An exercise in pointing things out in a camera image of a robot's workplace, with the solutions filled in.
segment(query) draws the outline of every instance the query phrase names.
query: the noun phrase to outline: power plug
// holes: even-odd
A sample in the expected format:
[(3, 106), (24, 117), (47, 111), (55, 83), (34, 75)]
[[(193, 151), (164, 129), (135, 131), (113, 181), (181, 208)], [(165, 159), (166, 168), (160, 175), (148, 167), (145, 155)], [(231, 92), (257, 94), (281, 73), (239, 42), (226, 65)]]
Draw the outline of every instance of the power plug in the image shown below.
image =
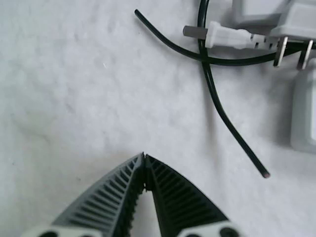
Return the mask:
[(275, 51), (278, 38), (252, 34), (244, 29), (223, 27), (218, 22), (211, 21), (208, 29), (185, 26), (183, 35), (205, 40), (205, 47), (214, 46), (234, 47), (236, 49), (262, 49)]

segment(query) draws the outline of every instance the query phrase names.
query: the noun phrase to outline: white carpet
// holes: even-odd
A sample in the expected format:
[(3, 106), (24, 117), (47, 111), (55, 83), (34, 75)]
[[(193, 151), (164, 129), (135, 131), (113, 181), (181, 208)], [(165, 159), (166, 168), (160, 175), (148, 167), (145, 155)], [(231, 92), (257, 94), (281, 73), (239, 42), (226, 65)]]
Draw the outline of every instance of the white carpet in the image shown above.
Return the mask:
[[(212, 66), (224, 109), (271, 173), (265, 180), (217, 115), (200, 63), (133, 13), (197, 51), (182, 28), (196, 24), (198, 5), (0, 2), (0, 236), (50, 223), (141, 151), (190, 179), (250, 237), (315, 236), (316, 157), (289, 146), (298, 55), (279, 69)], [(151, 198), (138, 202), (134, 237), (160, 235)]]

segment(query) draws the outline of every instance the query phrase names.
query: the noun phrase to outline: black wire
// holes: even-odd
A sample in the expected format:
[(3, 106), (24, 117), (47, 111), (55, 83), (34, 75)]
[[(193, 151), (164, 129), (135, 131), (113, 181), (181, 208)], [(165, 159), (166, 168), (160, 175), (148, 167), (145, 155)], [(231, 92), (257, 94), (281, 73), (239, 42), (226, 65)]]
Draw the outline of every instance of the black wire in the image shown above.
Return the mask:
[[(207, 55), (201, 55), (198, 53), (194, 53), (185, 48), (182, 48), (175, 43), (168, 40), (162, 33), (160, 33), (139, 10), (135, 10), (135, 15), (140, 19), (140, 21), (164, 44), (172, 48), (173, 50), (185, 55), (189, 58), (193, 58), (195, 60), (199, 60), (202, 62), (207, 62), (209, 64), (221, 65), (221, 66), (247, 66), (254, 65), (259, 63), (265, 63), (274, 60), (276, 53), (270, 53), (258, 57), (252, 58), (243, 58), (243, 59), (222, 59), (222, 58), (214, 58), (209, 57)], [(288, 43), (288, 46), (293, 46), (293, 48), (287, 48), (284, 55), (290, 55), (300, 51), (300, 48), (303, 47), (301, 43)]]
[[(199, 11), (198, 11), (198, 19), (197, 19), (197, 26), (198, 27), (205, 27), (206, 22), (206, 12), (208, 7), (209, 0), (201, 0)], [(205, 47), (205, 41), (204, 40), (198, 40), (198, 48), (201, 53), (201, 56), (206, 57), (207, 56), (207, 49)], [(232, 135), (235, 137), (235, 139), (238, 141), (240, 146), (243, 148), (243, 150), (246, 152), (246, 154), (249, 156), (250, 160), (253, 162), (253, 164), (256, 166), (258, 171), (261, 173), (261, 175), (264, 178), (268, 178), (270, 176), (269, 172), (266, 170), (266, 168), (262, 165), (262, 163), (259, 161), (257, 156), (254, 154), (252, 149), (248, 146), (248, 144), (244, 141), (242, 136), (238, 133), (238, 131), (235, 129), (229, 118), (227, 117), (221, 102), (219, 100), (215, 83), (213, 80), (212, 72), (210, 65), (206, 62), (202, 62), (202, 67), (205, 75), (205, 79), (207, 82), (208, 90), (211, 94), (214, 106), (219, 114), (219, 116), (222, 118), (223, 122), (229, 129), (229, 131), (232, 133)]]

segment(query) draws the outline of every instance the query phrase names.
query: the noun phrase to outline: metal prong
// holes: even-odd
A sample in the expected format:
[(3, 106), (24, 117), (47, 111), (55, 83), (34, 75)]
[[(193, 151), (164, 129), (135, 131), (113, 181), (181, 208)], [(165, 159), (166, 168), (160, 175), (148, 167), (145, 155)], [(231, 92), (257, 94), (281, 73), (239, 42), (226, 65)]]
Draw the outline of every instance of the metal prong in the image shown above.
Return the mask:
[(282, 62), (284, 52), (286, 49), (287, 40), (288, 40), (287, 36), (280, 38), (280, 41), (279, 41), (279, 44), (277, 47), (277, 51), (276, 51), (275, 62), (273, 63), (273, 66), (275, 66), (275, 67), (279, 67), (281, 62)]
[(298, 70), (304, 70), (306, 68), (307, 60), (310, 56), (314, 41), (310, 40), (310, 41), (306, 41), (305, 43), (307, 45), (307, 48), (302, 50), (302, 52), (301, 52), (301, 56), (300, 56), (300, 59), (298, 60), (298, 64), (297, 64)]
[(183, 35), (193, 37), (196, 39), (206, 39), (207, 29), (203, 27), (185, 26), (183, 28)]

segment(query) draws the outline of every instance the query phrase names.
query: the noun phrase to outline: wire tip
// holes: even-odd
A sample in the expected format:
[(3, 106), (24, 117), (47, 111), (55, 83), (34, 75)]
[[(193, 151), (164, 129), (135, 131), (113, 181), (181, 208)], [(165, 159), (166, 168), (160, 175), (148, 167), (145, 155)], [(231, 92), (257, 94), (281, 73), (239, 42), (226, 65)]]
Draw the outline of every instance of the wire tip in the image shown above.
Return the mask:
[(270, 176), (271, 176), (271, 174), (269, 174), (269, 173), (264, 173), (264, 174), (262, 174), (263, 175), (263, 177), (265, 178), (265, 179), (267, 179), (267, 178), (269, 178)]

